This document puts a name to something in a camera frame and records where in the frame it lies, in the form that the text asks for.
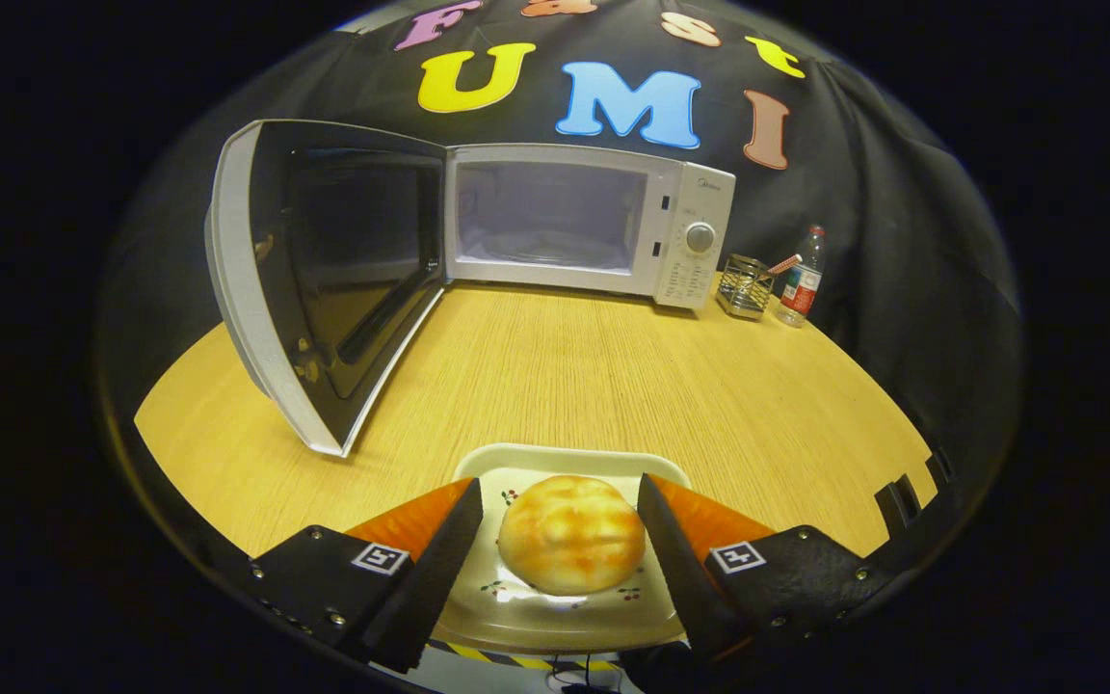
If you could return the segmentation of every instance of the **yellow black hazard tape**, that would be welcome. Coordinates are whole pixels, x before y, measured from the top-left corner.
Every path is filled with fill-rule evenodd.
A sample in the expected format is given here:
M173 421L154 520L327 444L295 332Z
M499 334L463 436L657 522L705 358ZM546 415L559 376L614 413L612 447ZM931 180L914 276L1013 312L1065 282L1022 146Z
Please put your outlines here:
M493 654L490 651L478 651L477 648L471 648L470 646L460 646L456 643L448 643L445 641L436 641L434 638L427 640L427 646L431 648L437 648L448 654L456 654L463 658L471 658L472 661L482 661L483 663L494 663L498 666L512 666L518 668L541 668L546 672L567 672L567 671L583 671L585 668L585 661L574 661L558 660L555 658L545 660L541 657L527 658L524 655L505 655L505 654ZM617 668L619 663L617 661L589 661L589 671L598 672L605 668Z

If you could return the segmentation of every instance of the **microwave button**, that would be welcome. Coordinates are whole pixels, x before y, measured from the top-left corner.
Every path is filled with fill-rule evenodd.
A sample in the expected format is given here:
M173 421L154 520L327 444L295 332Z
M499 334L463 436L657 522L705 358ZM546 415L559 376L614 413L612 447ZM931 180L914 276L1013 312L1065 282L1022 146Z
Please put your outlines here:
M706 223L690 223L688 224L688 229L683 233L688 250L697 254L705 253L705 251L712 249L715 237L717 234L714 233L713 227Z

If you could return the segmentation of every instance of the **wire mesh container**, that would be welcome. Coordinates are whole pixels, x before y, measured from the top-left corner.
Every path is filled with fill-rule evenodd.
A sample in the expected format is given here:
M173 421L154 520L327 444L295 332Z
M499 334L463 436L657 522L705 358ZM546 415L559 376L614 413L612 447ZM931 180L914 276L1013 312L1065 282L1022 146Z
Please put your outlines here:
M731 253L718 282L718 303L733 316L758 321L774 291L774 275L759 260Z

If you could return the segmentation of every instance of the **blue letter m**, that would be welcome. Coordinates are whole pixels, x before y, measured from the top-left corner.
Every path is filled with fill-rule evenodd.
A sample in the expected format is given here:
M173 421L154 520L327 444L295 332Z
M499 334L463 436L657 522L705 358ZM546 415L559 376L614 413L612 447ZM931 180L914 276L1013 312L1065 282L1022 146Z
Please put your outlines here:
M567 118L555 123L555 130L564 135L598 135L603 124L595 110L602 105L616 135L628 135L639 119L650 113L648 124L639 129L645 140L685 150L700 144L692 132L692 93L700 87L696 78L657 71L632 91L605 62L568 62L564 71L573 76Z

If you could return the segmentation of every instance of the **microwave control panel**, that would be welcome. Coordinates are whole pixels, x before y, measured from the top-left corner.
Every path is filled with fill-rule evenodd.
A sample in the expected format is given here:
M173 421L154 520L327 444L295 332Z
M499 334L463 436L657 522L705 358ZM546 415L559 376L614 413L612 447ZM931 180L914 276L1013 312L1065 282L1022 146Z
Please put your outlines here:
M735 175L683 164L675 214L662 250L655 302L704 309L713 291L734 198Z

